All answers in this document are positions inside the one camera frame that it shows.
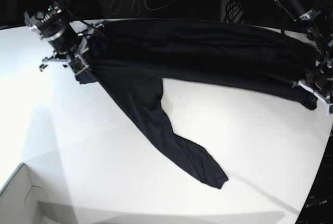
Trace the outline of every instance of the white table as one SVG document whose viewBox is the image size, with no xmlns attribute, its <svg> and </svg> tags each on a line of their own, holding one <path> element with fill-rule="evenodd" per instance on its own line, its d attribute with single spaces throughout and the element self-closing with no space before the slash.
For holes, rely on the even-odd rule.
<svg viewBox="0 0 333 224">
<path fill-rule="evenodd" d="M 39 72 L 52 49 L 27 28 L 0 31 L 0 46 L 0 185 L 23 161 L 41 200 L 80 224 L 295 223 L 333 122 L 321 104 L 164 80 L 175 133 L 229 177 L 218 190 L 159 153 L 99 84 L 60 65 Z"/>
</svg>

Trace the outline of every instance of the white tabletop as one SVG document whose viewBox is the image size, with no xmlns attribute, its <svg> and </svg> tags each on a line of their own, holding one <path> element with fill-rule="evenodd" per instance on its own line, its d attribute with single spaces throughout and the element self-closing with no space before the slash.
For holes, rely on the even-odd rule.
<svg viewBox="0 0 333 224">
<path fill-rule="evenodd" d="M 0 47 L 0 179 L 25 162 L 49 194 L 41 200 L 71 209 L 80 224 L 295 223 L 333 122 L 320 103 L 309 111 L 163 80 L 175 133 L 205 147 L 228 175 L 218 190 L 156 150 L 99 84 L 79 85 L 60 65 L 39 72 L 52 48 L 27 28 L 0 31 Z"/>
</svg>

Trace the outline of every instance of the black fabric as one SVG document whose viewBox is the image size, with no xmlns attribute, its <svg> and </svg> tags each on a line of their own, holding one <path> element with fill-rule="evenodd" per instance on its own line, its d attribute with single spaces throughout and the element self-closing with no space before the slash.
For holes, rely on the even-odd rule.
<svg viewBox="0 0 333 224">
<path fill-rule="evenodd" d="M 161 108 L 162 78 L 254 90 L 316 108 L 293 82 L 315 71 L 316 50 L 265 29 L 203 21 L 127 20 L 91 38 L 92 74 L 149 141 L 184 171 L 215 188 L 227 180 L 201 146 L 173 133 Z M 94 78 L 82 74 L 81 83 Z"/>
</svg>

